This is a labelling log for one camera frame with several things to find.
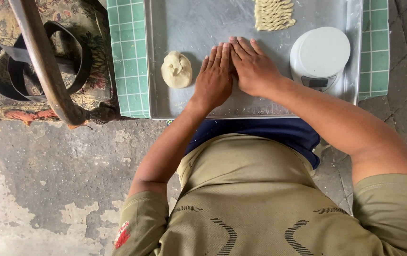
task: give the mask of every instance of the black strap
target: black strap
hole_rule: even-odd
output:
[[[71,61],[69,59],[56,56],[56,61],[58,62],[58,67],[61,72],[74,75],[76,74],[74,82],[67,89],[69,95],[74,94],[83,87],[86,79],[89,76],[89,72],[93,63],[91,49],[58,22],[49,20],[43,26],[48,38],[50,38],[53,33],[62,31],[63,33],[66,33],[74,38],[75,41],[79,44],[82,54],[79,63],[75,63],[74,61]],[[0,79],[0,94],[16,101],[47,101],[47,98],[44,94],[29,95],[28,91],[26,90],[23,69],[26,63],[31,63],[31,59],[29,57],[28,50],[26,49],[23,36],[20,34],[13,47],[0,44],[0,52],[1,50],[4,50],[9,55],[9,59],[7,61],[7,70],[12,85],[3,83]]]

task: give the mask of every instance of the digital kitchen scale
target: digital kitchen scale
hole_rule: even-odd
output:
[[[290,69],[294,81],[326,91],[343,76],[351,45],[347,36],[334,27],[310,30],[295,41],[290,51]]]

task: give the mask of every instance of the twisted dough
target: twisted dough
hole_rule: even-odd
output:
[[[295,24],[292,19],[292,9],[294,3],[291,0],[253,0],[256,1],[254,7],[255,27],[260,30],[281,30]]]

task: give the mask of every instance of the aluminum tray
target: aluminum tray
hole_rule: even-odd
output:
[[[254,28],[252,0],[145,0],[145,30],[149,68],[150,115],[152,119],[174,119],[194,93],[195,78],[205,55],[213,45],[229,36],[256,38],[280,72],[290,74],[289,54],[295,40],[304,32],[333,26],[346,33],[351,56],[340,79],[329,94],[357,104],[361,19],[359,0],[292,0],[296,24],[286,30],[258,32]],[[184,89],[169,88],[161,76],[164,57],[171,50],[191,61],[193,81]],[[261,97],[249,96],[234,85],[232,95],[214,109],[209,119],[248,119],[294,117],[288,109]]]

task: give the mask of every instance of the hand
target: hand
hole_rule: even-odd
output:
[[[229,41],[240,90],[252,96],[268,98],[270,91],[277,90],[284,79],[274,62],[263,53],[254,39],[251,39],[253,48],[241,37],[230,37]]]
[[[203,60],[189,106],[202,110],[207,115],[229,98],[233,82],[232,75],[229,74],[229,57],[229,43],[213,46],[210,57],[206,56]]]

